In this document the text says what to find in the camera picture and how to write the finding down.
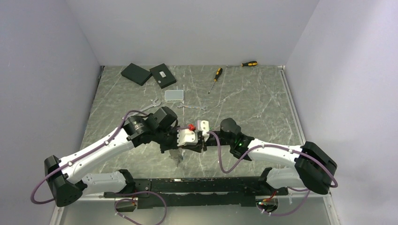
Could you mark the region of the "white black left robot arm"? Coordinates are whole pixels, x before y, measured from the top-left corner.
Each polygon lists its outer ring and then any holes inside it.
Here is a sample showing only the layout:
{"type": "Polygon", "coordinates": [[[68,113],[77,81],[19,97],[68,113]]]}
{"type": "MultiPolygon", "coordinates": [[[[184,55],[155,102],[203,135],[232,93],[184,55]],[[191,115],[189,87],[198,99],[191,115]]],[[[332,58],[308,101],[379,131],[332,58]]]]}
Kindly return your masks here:
{"type": "Polygon", "coordinates": [[[113,173],[93,174],[94,167],[106,160],[143,144],[159,144],[161,153],[185,148],[202,151],[208,138],[209,123],[198,120],[195,125],[180,127],[177,115],[164,106],[155,113],[130,115],[127,113],[119,126],[92,145],[66,157],[45,160],[46,181],[53,200],[64,207],[80,197],[100,192],[113,192],[128,197],[136,191],[131,173],[120,169],[113,173]]]}

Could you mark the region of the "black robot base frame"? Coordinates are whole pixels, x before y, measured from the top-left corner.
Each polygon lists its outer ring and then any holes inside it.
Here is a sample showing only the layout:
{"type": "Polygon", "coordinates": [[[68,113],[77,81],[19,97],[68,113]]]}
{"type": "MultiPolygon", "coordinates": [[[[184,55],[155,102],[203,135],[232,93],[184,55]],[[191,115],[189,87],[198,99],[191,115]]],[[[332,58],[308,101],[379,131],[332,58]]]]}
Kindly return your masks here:
{"type": "Polygon", "coordinates": [[[239,205],[251,207],[266,196],[286,196],[287,188],[274,189],[259,176],[218,178],[135,179],[130,194],[105,192],[105,198],[134,197],[138,209],[177,206],[239,205]]]}

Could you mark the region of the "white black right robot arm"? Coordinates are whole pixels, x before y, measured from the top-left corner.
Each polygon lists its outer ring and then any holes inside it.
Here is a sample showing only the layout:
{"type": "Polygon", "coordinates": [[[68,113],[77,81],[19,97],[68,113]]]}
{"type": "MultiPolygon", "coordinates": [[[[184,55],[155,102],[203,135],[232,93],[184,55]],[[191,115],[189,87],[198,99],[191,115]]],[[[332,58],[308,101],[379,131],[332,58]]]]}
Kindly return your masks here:
{"type": "Polygon", "coordinates": [[[219,131],[211,131],[208,121],[199,120],[196,127],[202,132],[205,146],[230,147],[230,154],[237,162],[228,170],[221,166],[223,173],[232,172],[241,161],[268,161],[281,165],[281,168],[264,169],[259,190],[269,195],[279,188],[306,188],[320,195],[337,188],[334,177],[337,163],[317,144],[306,141],[303,145],[282,145],[248,136],[232,119],[222,120],[219,131]]]}

